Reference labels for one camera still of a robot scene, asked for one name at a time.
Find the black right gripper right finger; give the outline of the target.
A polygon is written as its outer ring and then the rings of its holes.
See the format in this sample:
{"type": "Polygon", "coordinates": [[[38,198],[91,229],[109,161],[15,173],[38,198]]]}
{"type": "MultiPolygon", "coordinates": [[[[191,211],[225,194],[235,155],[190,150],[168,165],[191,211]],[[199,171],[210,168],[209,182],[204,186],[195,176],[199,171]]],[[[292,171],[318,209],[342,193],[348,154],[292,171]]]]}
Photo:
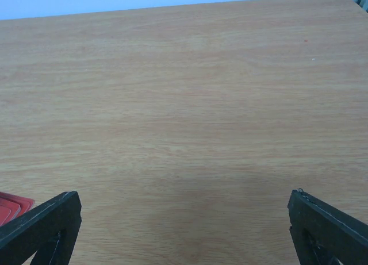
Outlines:
{"type": "Polygon", "coordinates": [[[300,264],[367,264],[367,224],[302,189],[287,208],[300,264]]]}

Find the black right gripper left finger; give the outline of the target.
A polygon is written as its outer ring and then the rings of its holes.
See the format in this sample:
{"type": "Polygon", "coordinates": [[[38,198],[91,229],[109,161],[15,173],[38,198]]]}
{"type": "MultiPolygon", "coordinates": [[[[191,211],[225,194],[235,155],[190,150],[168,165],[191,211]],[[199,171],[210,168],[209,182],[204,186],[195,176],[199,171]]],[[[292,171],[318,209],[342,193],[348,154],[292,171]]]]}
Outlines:
{"type": "Polygon", "coordinates": [[[63,192],[1,226],[1,264],[69,264],[81,227],[76,191],[63,192]]]}

